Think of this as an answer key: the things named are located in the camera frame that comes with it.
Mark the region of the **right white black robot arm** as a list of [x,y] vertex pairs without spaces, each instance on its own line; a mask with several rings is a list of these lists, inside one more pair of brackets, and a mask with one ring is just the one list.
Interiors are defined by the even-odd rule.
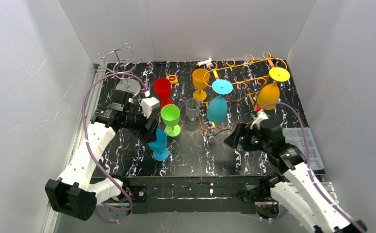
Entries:
[[235,149],[263,151],[278,169],[260,180],[260,193],[282,204],[309,233],[365,233],[362,220],[352,220],[308,168],[303,152],[285,141],[281,126],[263,120],[238,125],[224,143]]

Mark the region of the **blue wine glass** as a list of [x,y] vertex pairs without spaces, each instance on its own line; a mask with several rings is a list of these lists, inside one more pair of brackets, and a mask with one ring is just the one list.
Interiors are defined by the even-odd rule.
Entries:
[[156,130],[156,141],[148,143],[148,146],[153,151],[153,157],[157,161],[165,161],[169,156],[169,149],[167,148],[167,134],[161,129]]

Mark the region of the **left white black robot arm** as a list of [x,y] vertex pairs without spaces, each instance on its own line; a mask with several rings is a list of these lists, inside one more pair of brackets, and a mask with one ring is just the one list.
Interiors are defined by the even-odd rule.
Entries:
[[50,206],[56,212],[88,220],[96,206],[112,197],[130,197],[123,188],[123,182],[110,175],[100,182],[91,184],[99,160],[121,129],[127,129],[141,142],[156,141],[158,117],[154,112],[160,108],[155,97],[137,101],[133,93],[116,90],[108,106],[99,106],[85,121],[85,139],[75,151],[71,161],[56,180],[48,180],[45,192]]

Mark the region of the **gold wire glass rack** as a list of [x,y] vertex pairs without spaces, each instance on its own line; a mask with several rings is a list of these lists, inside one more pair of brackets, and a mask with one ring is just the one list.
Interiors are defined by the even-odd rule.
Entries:
[[[272,55],[270,53],[268,54],[268,56],[265,56],[265,53],[263,53],[262,56],[263,56],[262,60],[255,60],[253,56],[251,56],[251,58],[252,58],[251,60],[248,60],[248,58],[246,57],[245,62],[242,63],[242,64],[239,64],[239,65],[237,65],[235,63],[235,61],[232,61],[232,64],[230,64],[229,60],[227,60],[226,65],[224,67],[221,67],[221,68],[218,67],[216,62],[213,62],[214,68],[213,69],[207,69],[207,71],[209,72],[209,74],[213,73],[215,80],[220,80],[218,73],[217,73],[219,70],[227,70],[227,69],[233,69],[233,68],[243,67],[243,66],[250,67],[250,65],[253,65],[253,64],[256,64],[256,63],[262,63],[262,62],[268,62],[271,68],[281,67],[281,68],[284,68],[288,71],[288,64],[284,60],[282,60],[280,58],[272,57]],[[266,85],[274,82],[274,80],[269,77],[269,73],[265,76],[255,77],[255,78],[251,78],[251,79],[245,79],[245,80],[237,81],[237,82],[234,82],[234,83],[231,83],[231,84],[232,84],[233,88],[236,88],[238,90],[245,90],[248,87],[248,83],[253,82],[253,81],[255,81],[256,84],[261,86],[259,91],[248,92],[244,96],[242,96],[241,98],[239,98],[237,100],[227,98],[226,101],[227,102],[240,102],[241,100],[248,98],[252,103],[253,109],[256,110],[257,106],[258,106],[257,102],[256,102],[257,95],[259,94],[259,92],[261,91],[261,89],[263,87],[265,87]]]

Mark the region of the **teal wine glass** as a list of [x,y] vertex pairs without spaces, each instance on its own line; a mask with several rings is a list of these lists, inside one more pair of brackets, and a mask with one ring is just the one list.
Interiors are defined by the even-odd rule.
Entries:
[[233,86],[229,81],[220,79],[212,83],[212,89],[217,96],[209,103],[207,119],[214,123],[221,123],[226,119],[228,112],[228,104],[224,95],[231,93]]

